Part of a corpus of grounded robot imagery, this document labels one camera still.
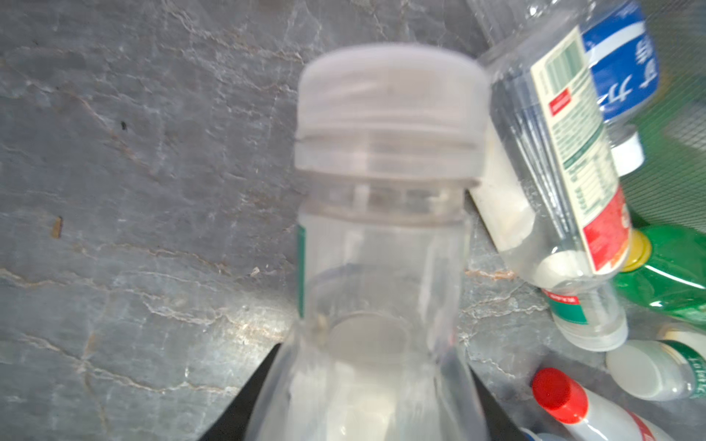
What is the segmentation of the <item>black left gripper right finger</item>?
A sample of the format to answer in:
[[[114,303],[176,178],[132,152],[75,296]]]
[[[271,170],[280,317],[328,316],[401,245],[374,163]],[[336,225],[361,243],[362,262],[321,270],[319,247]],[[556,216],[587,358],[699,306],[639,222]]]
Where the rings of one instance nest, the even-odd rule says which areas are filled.
[[[485,384],[471,370],[492,441],[526,441],[527,437],[510,419]]]

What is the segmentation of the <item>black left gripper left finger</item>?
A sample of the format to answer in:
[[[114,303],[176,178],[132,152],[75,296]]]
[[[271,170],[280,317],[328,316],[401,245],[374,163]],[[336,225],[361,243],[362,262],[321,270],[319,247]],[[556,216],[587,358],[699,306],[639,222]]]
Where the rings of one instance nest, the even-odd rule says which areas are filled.
[[[242,441],[257,398],[281,344],[274,345],[246,384],[200,441]]]

